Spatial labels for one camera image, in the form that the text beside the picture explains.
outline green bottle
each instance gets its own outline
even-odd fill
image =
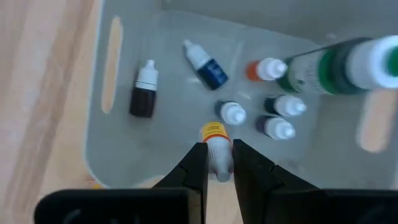
[[[398,36],[357,38],[286,60],[278,80],[288,92],[358,94],[398,88]]]

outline gray plastic surface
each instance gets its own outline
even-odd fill
[[[116,94],[109,114],[101,110],[103,72],[111,20],[124,28]],[[210,91],[185,58],[183,39],[202,47],[229,75],[225,86]],[[356,142],[364,95],[297,95],[308,110],[289,118],[297,136],[274,141],[254,129],[265,114],[265,97],[283,91],[275,82],[253,83],[245,66],[264,57],[285,58],[317,48],[312,41],[269,30],[181,11],[160,11],[155,1],[106,1],[99,24],[85,157],[92,176],[108,187],[133,187],[165,175],[199,141],[199,130],[219,120],[217,100],[234,100],[248,113],[242,126],[226,125],[231,138],[244,140],[266,157],[318,185],[337,188],[389,188],[396,172],[394,139],[385,152],[370,154]],[[152,119],[131,116],[134,77],[147,59],[159,71]]]
[[[394,0],[166,0],[164,9],[202,14],[314,40],[397,34]]]

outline bottle nozzle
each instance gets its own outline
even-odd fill
[[[145,65],[145,67],[154,68],[155,67],[155,61],[154,60],[148,60],[147,64]]]
[[[192,43],[190,40],[185,39],[185,40],[183,41],[183,45],[184,45],[185,48],[188,49],[188,48],[190,48],[190,47],[193,46],[193,43]]]
[[[240,124],[243,123],[243,121],[246,119],[246,115],[244,113],[236,113],[234,118],[235,121],[237,121]]]
[[[303,103],[298,103],[298,104],[296,105],[296,109],[297,109],[299,112],[304,112],[304,111],[307,109],[307,107],[306,107],[305,104],[303,104]]]
[[[287,137],[293,137],[294,134],[295,134],[294,129],[286,129],[286,130],[285,130],[285,135],[286,135]]]
[[[287,70],[287,65],[285,63],[280,63],[276,66],[276,70],[279,73],[285,73]]]
[[[217,180],[221,183],[229,181],[229,172],[218,172],[216,173]]]

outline wooden table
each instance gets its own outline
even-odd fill
[[[0,1],[0,223],[30,223],[44,195],[93,184],[81,149],[99,6]],[[208,223],[242,223],[232,183],[208,196]]]

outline white bottle cap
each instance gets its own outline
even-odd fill
[[[235,102],[227,102],[222,105],[221,118],[230,125],[240,125],[246,120],[246,112],[241,105]]]
[[[136,87],[156,91],[158,73],[155,69],[155,61],[148,60],[147,64],[139,70]]]
[[[195,70],[202,68],[211,60],[211,57],[200,45],[193,44],[190,40],[184,40],[183,46],[185,47],[185,54]]]
[[[274,108],[282,116],[298,116],[307,110],[301,99],[290,95],[278,97]]]
[[[348,56],[347,75],[367,90],[398,88],[398,35],[356,46]]]
[[[292,124],[282,118],[269,119],[264,124],[264,130],[266,130],[266,134],[275,140],[287,140],[296,135]]]
[[[218,181],[227,182],[233,166],[232,145],[222,137],[213,137],[207,140],[209,150],[209,166]]]
[[[287,71],[287,65],[275,58],[265,58],[256,67],[257,76],[265,81],[272,81],[282,77]]]

